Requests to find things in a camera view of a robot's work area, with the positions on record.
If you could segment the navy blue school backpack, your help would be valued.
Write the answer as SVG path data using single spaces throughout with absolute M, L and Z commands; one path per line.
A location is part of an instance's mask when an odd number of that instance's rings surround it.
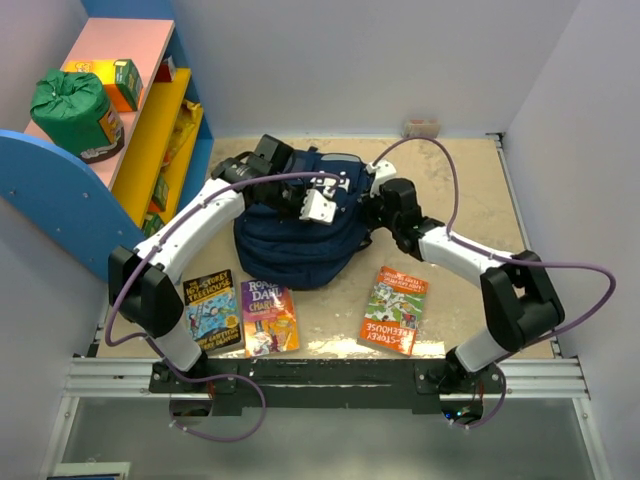
M 372 178 L 360 157 L 296 150 L 281 173 L 330 172 L 341 177 L 333 194 L 336 212 L 330 225 L 282 218 L 255 204 L 236 218 L 234 242 L 242 269 L 257 280 L 289 289 L 312 290 L 331 282 L 353 256 L 371 244 L 361 196 Z

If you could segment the Roald Dahl Charlie book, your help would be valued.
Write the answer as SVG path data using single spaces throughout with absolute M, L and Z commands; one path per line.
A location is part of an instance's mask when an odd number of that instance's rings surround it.
M 262 280 L 244 281 L 241 302 L 247 358 L 299 349 L 297 316 L 288 288 Z

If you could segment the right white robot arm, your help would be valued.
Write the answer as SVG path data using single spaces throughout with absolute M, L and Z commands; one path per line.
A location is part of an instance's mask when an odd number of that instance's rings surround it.
M 405 178 L 373 186 L 362 203 L 369 226 L 389 230 L 400 251 L 447 269 L 481 292 L 485 327 L 446 354 L 432 375 L 440 389 L 469 392 L 487 367 L 564 321 L 559 296 L 534 252 L 501 252 L 455 236 L 445 223 L 422 214 L 415 185 Z

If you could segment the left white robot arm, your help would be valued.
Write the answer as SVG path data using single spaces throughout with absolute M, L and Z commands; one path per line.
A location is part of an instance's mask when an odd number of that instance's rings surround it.
M 104 340 L 116 316 L 139 327 L 138 337 L 173 366 L 171 378 L 185 392 L 207 380 L 206 354 L 182 320 L 185 304 L 175 285 L 191 259 L 247 207 L 262 203 L 297 216 L 305 196 L 291 185 L 296 153 L 290 145 L 264 135 L 256 148 L 220 162 L 201 190 L 172 220 L 137 246 L 115 248 L 108 259 L 111 310 Z

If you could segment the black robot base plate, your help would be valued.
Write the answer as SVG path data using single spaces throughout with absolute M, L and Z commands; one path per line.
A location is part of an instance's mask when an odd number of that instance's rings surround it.
M 256 383 L 270 408 L 409 410 L 439 414 L 443 403 L 460 403 L 473 394 L 500 394 L 494 366 L 456 379 L 445 375 L 443 359 L 257 359 L 210 358 L 193 376 L 219 375 L 212 382 L 180 380 L 162 362 L 152 365 L 149 390 L 178 398 L 204 395 L 215 415 L 238 415 L 260 407 L 259 393 L 237 376 Z

